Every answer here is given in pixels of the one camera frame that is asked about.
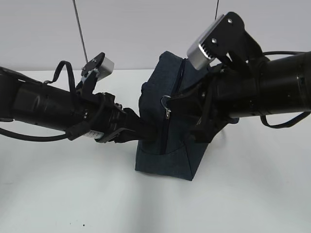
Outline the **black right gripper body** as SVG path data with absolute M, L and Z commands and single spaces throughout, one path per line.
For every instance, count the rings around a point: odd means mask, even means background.
M 227 125 L 239 123 L 240 117 L 232 116 L 229 108 L 242 91 L 238 87 L 243 81 L 240 72 L 217 65 L 196 71 L 194 80 L 202 103 L 201 119 L 219 117 L 228 121 Z

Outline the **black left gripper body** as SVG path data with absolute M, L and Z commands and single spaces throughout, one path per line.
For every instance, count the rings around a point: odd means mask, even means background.
M 81 136 L 93 137 L 98 143 L 116 141 L 126 129 L 126 112 L 115 103 L 115 96 L 109 93 L 97 93 L 95 110 L 85 109 L 84 119 L 73 125 L 72 139 Z

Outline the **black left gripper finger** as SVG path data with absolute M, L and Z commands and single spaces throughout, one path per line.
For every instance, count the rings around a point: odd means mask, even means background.
M 155 141 L 157 138 L 156 126 L 144 121 L 131 108 L 123 109 L 117 121 L 117 129 L 121 129 L 121 132 L 116 137 L 116 142 Z

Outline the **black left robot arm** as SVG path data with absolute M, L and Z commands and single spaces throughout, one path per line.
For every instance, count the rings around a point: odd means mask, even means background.
M 0 69 L 0 120 L 20 121 L 61 131 L 57 136 L 31 136 L 2 129 L 4 136 L 34 142 L 90 136 L 96 142 L 154 141 L 157 129 L 132 109 L 122 108 L 109 93 L 81 96 L 31 79 L 19 72 Z

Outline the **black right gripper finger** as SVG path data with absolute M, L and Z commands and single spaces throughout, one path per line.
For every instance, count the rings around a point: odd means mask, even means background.
M 175 115 L 200 117 L 202 115 L 202 103 L 198 94 L 185 93 L 175 96 L 162 96 L 162 107 L 167 113 Z
M 227 124 L 228 121 L 219 117 L 199 117 L 189 116 L 190 121 L 187 143 L 210 143 Z

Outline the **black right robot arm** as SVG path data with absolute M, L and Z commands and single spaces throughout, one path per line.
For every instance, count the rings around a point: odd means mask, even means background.
M 311 54 L 300 52 L 269 60 L 263 56 L 244 64 L 243 70 L 225 64 L 212 67 L 198 82 L 173 95 L 167 107 L 176 115 L 195 119 L 189 132 L 199 143 L 209 143 L 228 124 L 243 117 L 296 113 L 273 125 L 289 128 L 311 114 Z

